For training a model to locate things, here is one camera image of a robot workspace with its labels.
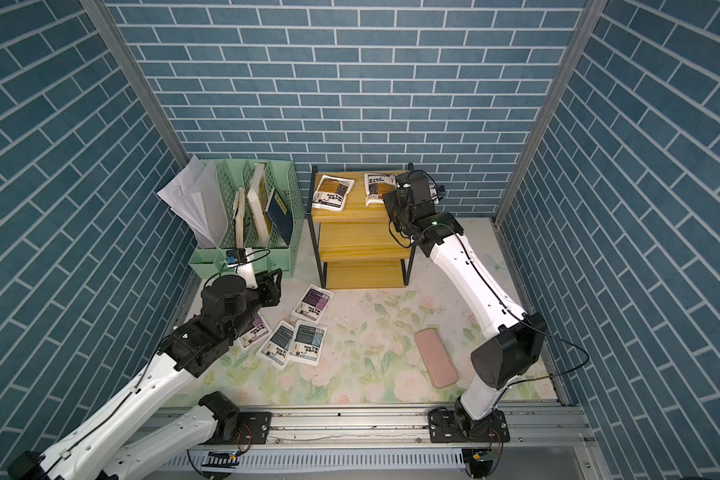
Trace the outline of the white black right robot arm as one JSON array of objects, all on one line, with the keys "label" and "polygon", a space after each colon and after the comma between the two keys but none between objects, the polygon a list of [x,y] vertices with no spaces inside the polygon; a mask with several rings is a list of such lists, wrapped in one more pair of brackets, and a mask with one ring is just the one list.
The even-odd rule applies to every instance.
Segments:
[{"label": "white black right robot arm", "polygon": [[455,285],[485,338],[471,353],[475,375],[453,413],[459,435],[475,441],[498,418],[497,405],[507,389],[539,359],[547,325],[541,315],[527,315],[501,288],[455,217],[436,210],[440,192],[430,187],[425,172],[411,170],[396,176],[395,188],[383,195],[383,202],[395,230]]}]

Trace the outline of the yellow coffee bag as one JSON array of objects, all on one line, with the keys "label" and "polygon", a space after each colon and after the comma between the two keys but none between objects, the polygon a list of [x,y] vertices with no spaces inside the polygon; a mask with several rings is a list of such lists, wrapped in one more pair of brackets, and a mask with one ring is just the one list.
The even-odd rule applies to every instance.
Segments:
[{"label": "yellow coffee bag", "polygon": [[343,211],[354,184],[353,179],[323,175],[313,192],[312,207],[332,212]]},{"label": "yellow coffee bag", "polygon": [[365,173],[365,205],[381,205],[383,197],[396,189],[396,175],[388,173]]}]

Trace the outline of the teal coffee bag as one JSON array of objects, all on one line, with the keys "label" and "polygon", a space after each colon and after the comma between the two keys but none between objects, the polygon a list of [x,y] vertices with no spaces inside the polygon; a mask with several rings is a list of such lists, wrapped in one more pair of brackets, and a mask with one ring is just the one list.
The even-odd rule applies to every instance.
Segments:
[{"label": "teal coffee bag", "polygon": [[277,370],[284,370],[289,362],[289,352],[295,338],[296,328],[289,322],[280,321],[264,341],[256,355]]},{"label": "teal coffee bag", "polygon": [[324,325],[299,320],[296,323],[295,334],[288,350],[287,359],[290,362],[317,366],[322,355],[327,332],[328,328]]}]

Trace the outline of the wooden black-frame three-tier shelf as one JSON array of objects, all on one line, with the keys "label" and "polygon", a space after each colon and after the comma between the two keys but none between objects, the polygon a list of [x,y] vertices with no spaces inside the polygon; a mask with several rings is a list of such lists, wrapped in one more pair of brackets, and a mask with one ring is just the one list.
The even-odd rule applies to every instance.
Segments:
[{"label": "wooden black-frame three-tier shelf", "polygon": [[[355,182],[338,212],[313,205],[314,193],[328,176]],[[365,203],[362,171],[321,171],[313,165],[306,220],[322,287],[391,289],[409,284],[415,251],[390,226],[383,205]]]}]

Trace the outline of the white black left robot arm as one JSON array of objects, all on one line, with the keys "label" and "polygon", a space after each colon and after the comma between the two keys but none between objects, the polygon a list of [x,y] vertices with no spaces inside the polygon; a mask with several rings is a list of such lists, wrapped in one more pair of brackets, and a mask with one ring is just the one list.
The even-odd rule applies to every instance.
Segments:
[{"label": "white black left robot arm", "polygon": [[226,355],[263,307],[281,298],[279,269],[215,279],[201,291],[201,311],[164,337],[147,365],[98,411],[42,452],[26,451],[7,468],[12,479],[142,479],[208,440],[242,441],[239,407],[223,393],[203,396],[172,423],[134,440],[134,433],[177,392]]}]

